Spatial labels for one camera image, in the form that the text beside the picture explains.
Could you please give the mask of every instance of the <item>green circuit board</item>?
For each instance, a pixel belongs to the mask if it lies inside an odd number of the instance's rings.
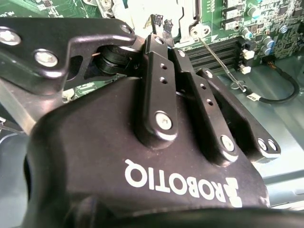
[[[94,0],[0,0],[0,17],[101,18],[98,7],[86,4],[88,1]],[[200,3],[200,22],[211,28],[205,41],[208,44],[223,43],[242,36],[243,29],[247,28],[252,33],[251,40],[256,42],[253,66],[258,66],[265,55],[262,48],[266,36],[275,42],[271,53],[277,58],[291,56],[304,46],[304,37],[298,32],[304,19],[304,0],[201,0]],[[259,18],[249,16],[252,7],[261,11]],[[238,9],[237,15],[229,20],[235,19],[237,24],[226,29],[224,12],[234,8]],[[283,26],[287,29],[285,33],[281,31]],[[194,39],[182,48],[189,51],[200,47],[200,40]]]
[[[1,0],[0,17],[100,18],[101,14],[82,0]]]
[[[242,35],[244,28],[252,32],[251,40],[256,42],[256,55],[254,57],[254,66],[260,64],[261,57],[265,56],[262,51],[264,46],[263,38],[270,36],[275,42],[271,50],[277,58],[291,56],[294,52],[303,47],[301,34],[298,32],[300,22],[304,19],[303,6],[301,0],[240,0],[239,22],[235,28],[225,30],[223,28],[223,11],[225,2],[228,0],[202,0],[201,23],[211,28],[211,33],[205,38],[207,44],[214,44],[236,38]],[[248,15],[248,10],[256,6],[261,10],[261,16],[258,19],[252,19]],[[287,32],[282,33],[280,28],[286,26]],[[200,48],[203,45],[199,40],[194,44],[185,46],[184,51]]]

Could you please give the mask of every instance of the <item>motherboard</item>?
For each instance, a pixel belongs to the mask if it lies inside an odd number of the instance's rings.
[[[201,23],[210,27],[207,44],[219,49],[217,54],[230,67],[235,65],[235,39],[243,37],[255,43],[250,66],[261,64],[261,58],[275,55],[285,58],[303,47],[303,6],[301,0],[203,0]],[[195,69],[206,62],[206,52],[199,39],[183,47]]]
[[[264,56],[289,57],[304,46],[303,7],[302,0],[5,0],[0,17],[115,17],[145,36],[149,16],[161,14],[173,22],[176,46],[195,69],[220,70],[204,39],[229,68],[248,73]]]

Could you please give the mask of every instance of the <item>connector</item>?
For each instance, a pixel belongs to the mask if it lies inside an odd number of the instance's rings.
[[[247,59],[247,60],[253,58],[256,54],[254,51],[248,51],[246,49],[244,49],[242,52],[244,55],[244,59]]]
[[[248,74],[248,73],[251,72],[251,67],[250,67],[250,66],[244,66],[243,64],[241,64],[241,65],[239,66],[239,68],[240,68],[240,72],[241,72],[242,74],[244,74],[244,75],[246,75],[246,74]]]
[[[276,61],[276,57],[275,55],[269,55],[269,56],[265,56],[262,58],[262,63],[267,64],[269,62],[275,62]]]

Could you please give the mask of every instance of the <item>wire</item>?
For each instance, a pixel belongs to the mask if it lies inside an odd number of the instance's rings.
[[[293,85],[294,91],[293,91],[293,93],[290,96],[288,96],[288,97],[286,97],[284,99],[271,100],[271,99],[267,99],[267,98],[264,98],[264,97],[260,97],[259,101],[263,102],[263,103],[267,103],[267,104],[282,104],[282,103],[289,102],[289,101],[293,100],[300,93],[300,86],[297,84],[297,82],[288,73],[286,73],[285,71],[283,71],[282,69],[280,69],[279,67],[277,67],[273,61],[269,61],[269,62],[267,62],[267,64],[270,66],[271,69],[273,69],[276,72],[278,72],[279,75],[282,78],[284,78],[287,81],[289,81]],[[251,95],[252,91],[248,90],[246,92],[246,94],[247,95]]]
[[[221,67],[225,71],[226,75],[231,79],[231,81],[234,82],[242,90],[243,93],[245,93],[247,89],[242,84],[240,84],[240,82],[232,75],[232,73],[229,71],[228,67],[219,59],[217,54],[214,53],[214,51],[206,44],[206,42],[203,39],[200,39],[200,41],[205,46],[205,48],[209,51],[209,53],[221,65]]]

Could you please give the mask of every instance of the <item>capacitor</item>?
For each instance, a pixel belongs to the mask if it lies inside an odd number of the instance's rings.
[[[249,29],[244,28],[242,30],[242,35],[245,37],[245,39],[251,39],[252,38],[252,32],[249,31]]]
[[[261,50],[262,50],[262,52],[265,56],[269,56],[272,52],[271,47],[269,48],[269,47],[266,47],[266,46],[263,46]]]
[[[261,10],[256,6],[252,6],[247,11],[247,14],[254,20],[258,19],[261,16],[261,13]]]
[[[275,45],[275,42],[271,39],[271,37],[264,38],[263,43],[267,48],[272,48]]]

